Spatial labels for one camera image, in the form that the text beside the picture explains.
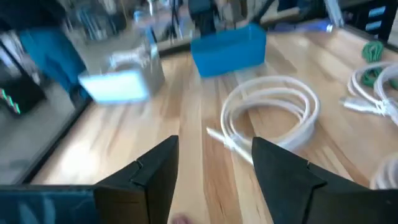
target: blue fabric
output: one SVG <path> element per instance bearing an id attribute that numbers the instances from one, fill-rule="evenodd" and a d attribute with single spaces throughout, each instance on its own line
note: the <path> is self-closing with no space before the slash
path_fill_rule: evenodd
<path id="1" fill-rule="evenodd" d="M 22 46 L 36 65 L 69 92 L 86 70 L 78 52 L 61 29 L 36 28 L 19 32 Z"/>

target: green light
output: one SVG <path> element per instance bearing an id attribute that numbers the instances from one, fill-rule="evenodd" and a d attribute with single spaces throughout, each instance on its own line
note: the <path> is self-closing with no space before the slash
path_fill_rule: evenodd
<path id="1" fill-rule="evenodd" d="M 16 111 L 18 114 L 20 114 L 21 111 L 20 111 L 20 109 L 19 109 L 19 105 L 18 105 L 17 103 L 14 103 L 14 102 L 13 102 L 13 100 L 11 99 L 11 96 L 7 96 L 7 95 L 6 95 L 6 91 L 5 91 L 4 89 L 0 88 L 0 90 L 1 90 L 1 93 L 2 93 L 2 95 L 1 95 L 2 98 L 3 98 L 4 100 L 6 100 L 7 102 L 9 102 L 8 105 L 9 105 L 10 107 L 12 107 L 12 108 L 14 109 L 14 111 Z"/>
<path id="2" fill-rule="evenodd" d="M 14 106 L 14 102 L 12 102 L 11 96 L 8 96 L 8 100 L 10 101 L 11 106 Z"/>
<path id="3" fill-rule="evenodd" d="M 19 110 L 19 106 L 18 106 L 18 104 L 17 104 L 17 103 L 15 104 L 15 107 L 16 107 L 16 109 L 17 109 L 17 112 L 18 112 L 18 114 L 20 114 L 20 113 L 21 113 L 21 111 Z"/>

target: coiled white cable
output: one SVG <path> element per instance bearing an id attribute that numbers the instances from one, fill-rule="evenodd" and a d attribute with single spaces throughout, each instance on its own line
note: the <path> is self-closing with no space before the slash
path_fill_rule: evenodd
<path id="1" fill-rule="evenodd" d="M 384 67 L 378 78 L 374 82 L 374 94 L 378 97 L 367 93 L 362 86 L 358 83 L 358 80 L 364 75 L 365 71 L 372 68 Z M 363 68 L 356 70 L 351 76 L 347 87 L 348 91 L 356 98 L 346 97 L 341 99 L 341 103 L 346 108 L 364 112 L 374 113 L 383 116 L 390 116 L 393 122 L 398 125 L 398 110 L 397 104 L 392 98 L 387 97 L 386 92 L 383 89 L 383 84 L 391 78 L 398 77 L 398 63 L 395 62 L 378 62 L 369 64 Z"/>
<path id="2" fill-rule="evenodd" d="M 248 88 L 263 85 L 265 83 L 288 83 L 291 87 L 273 87 L 262 88 L 246 94 Z M 304 90 L 303 93 L 293 86 Z M 234 100 L 243 99 L 238 103 L 233 103 Z M 296 105 L 292 101 L 281 98 L 282 95 L 294 95 L 304 102 L 304 105 Z M 313 101 L 313 111 L 311 113 L 311 102 L 308 96 L 311 96 Z M 236 151 L 249 163 L 253 164 L 251 156 L 251 139 L 239 134 L 234 126 L 234 120 L 245 110 L 258 106 L 278 106 L 285 109 L 298 117 L 298 123 L 285 135 L 273 139 L 274 143 L 293 151 L 299 145 L 303 144 L 312 135 L 314 130 L 314 123 L 318 118 L 320 112 L 320 101 L 314 91 L 301 81 L 287 76 L 271 76 L 260 77 L 249 80 L 241 85 L 238 85 L 227 97 L 221 110 L 221 129 L 223 133 L 219 133 L 214 129 L 207 128 L 208 134 L 223 142 L 226 147 L 232 151 Z"/>
<path id="3" fill-rule="evenodd" d="M 398 189 L 398 154 L 383 160 L 370 181 L 370 189 Z"/>

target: blue plastic bin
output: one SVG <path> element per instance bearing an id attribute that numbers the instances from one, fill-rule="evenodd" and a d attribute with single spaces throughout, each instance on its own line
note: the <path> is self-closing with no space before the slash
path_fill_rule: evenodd
<path id="1" fill-rule="evenodd" d="M 212 77 L 264 62 L 266 33 L 249 24 L 191 42 L 192 57 L 200 76 Z"/>

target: wooden table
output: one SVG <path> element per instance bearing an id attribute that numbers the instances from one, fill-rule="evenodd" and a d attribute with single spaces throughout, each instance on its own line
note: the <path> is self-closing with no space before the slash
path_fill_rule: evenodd
<path id="1" fill-rule="evenodd" d="M 178 180 L 170 216 L 186 213 L 194 223 L 272 223 L 253 168 L 207 135 L 220 129 L 220 109 L 240 82 L 259 75 L 287 75 L 312 87 L 322 103 L 316 132 L 299 155 L 368 186 L 376 167 L 397 151 L 397 127 L 388 118 L 349 111 L 338 100 L 346 82 L 364 65 L 366 43 L 345 30 L 332 34 L 270 34 L 266 67 L 200 79 L 190 54 L 163 59 L 166 84 L 150 102 L 92 104 L 35 178 L 35 184 L 94 184 L 171 134 L 180 136 Z M 396 60 L 390 51 L 384 59 Z M 247 135 L 286 132 L 296 118 L 261 108 L 239 119 Z"/>

